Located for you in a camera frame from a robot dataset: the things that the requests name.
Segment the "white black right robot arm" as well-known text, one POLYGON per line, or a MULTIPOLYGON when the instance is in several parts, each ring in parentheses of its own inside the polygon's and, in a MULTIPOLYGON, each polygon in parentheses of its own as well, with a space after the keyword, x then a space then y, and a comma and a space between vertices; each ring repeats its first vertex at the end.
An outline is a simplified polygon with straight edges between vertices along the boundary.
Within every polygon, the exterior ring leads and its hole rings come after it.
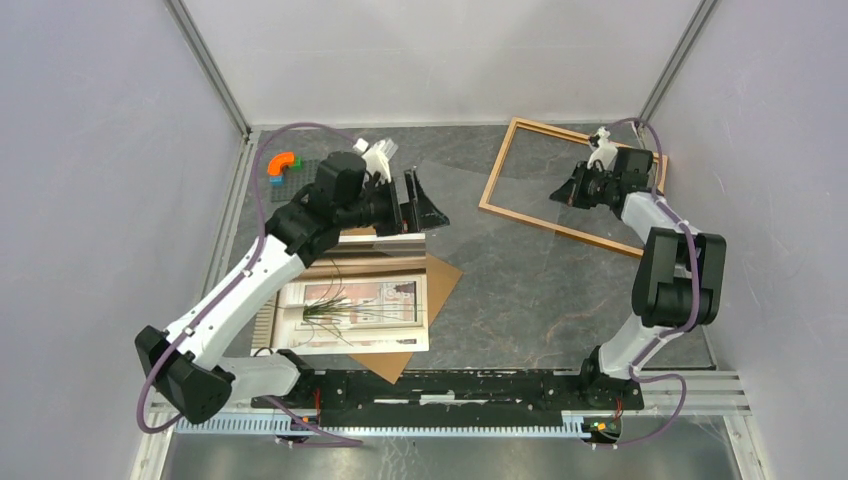
POLYGON ((569 207, 608 207, 643 243, 631 315, 581 366, 577 392, 591 408, 636 388, 648 360, 668 342, 712 323, 720 307, 726 240, 692 227, 650 187, 654 164, 648 150, 598 146, 550 195, 569 207))

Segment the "wooden picture frame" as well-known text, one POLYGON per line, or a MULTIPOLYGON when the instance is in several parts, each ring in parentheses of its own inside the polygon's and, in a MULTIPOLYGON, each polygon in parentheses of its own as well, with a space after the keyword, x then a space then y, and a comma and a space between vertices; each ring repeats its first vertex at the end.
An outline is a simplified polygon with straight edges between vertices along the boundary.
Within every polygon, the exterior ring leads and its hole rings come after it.
POLYGON ((616 253, 640 258, 643 251, 639 248, 490 203, 517 129, 525 129, 591 147, 593 153, 590 158, 577 163, 571 177, 555 189, 549 195, 549 199, 568 207, 585 210, 596 206, 606 206, 621 221, 626 217, 627 206, 636 208, 648 203, 652 197, 664 194, 668 157, 661 151, 652 152, 613 142, 610 140, 607 127, 597 130, 593 135, 586 135, 515 117, 509 124, 479 202, 479 208, 489 213, 616 253))

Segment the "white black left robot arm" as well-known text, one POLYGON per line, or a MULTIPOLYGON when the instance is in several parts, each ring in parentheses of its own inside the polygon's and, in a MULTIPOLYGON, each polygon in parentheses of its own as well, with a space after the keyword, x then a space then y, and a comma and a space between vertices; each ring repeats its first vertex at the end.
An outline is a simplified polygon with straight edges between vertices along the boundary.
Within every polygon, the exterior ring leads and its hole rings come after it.
POLYGON ((228 402, 278 396, 306 405, 313 379, 289 358, 228 358, 225 352, 271 296, 336 247, 343 231, 372 227, 379 237, 418 234, 449 225, 413 170, 402 175, 408 199, 397 196, 385 153, 333 152, 312 182, 268 219, 245 256, 196 306, 165 329, 144 327, 134 345, 145 374, 136 419, 146 433, 148 395, 156 391, 181 418, 200 424, 228 402))

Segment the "clear acrylic sheet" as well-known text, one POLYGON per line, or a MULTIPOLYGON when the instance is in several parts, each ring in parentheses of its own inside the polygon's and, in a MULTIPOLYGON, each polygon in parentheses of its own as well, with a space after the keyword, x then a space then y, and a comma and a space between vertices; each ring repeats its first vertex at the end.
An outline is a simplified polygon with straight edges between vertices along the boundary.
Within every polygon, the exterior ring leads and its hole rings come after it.
POLYGON ((600 204, 580 209, 550 197, 591 153, 586 142, 520 131, 518 137, 500 147, 497 153, 477 155, 483 161, 477 172, 469 167, 439 167, 430 160, 413 164, 410 150, 401 151, 390 165, 396 175, 415 167, 427 194, 454 226, 463 222, 458 209, 448 201, 448 195, 436 191, 438 179, 454 182, 457 191, 468 190, 472 205, 482 213, 639 258, 643 254, 643 241, 609 207, 600 204))

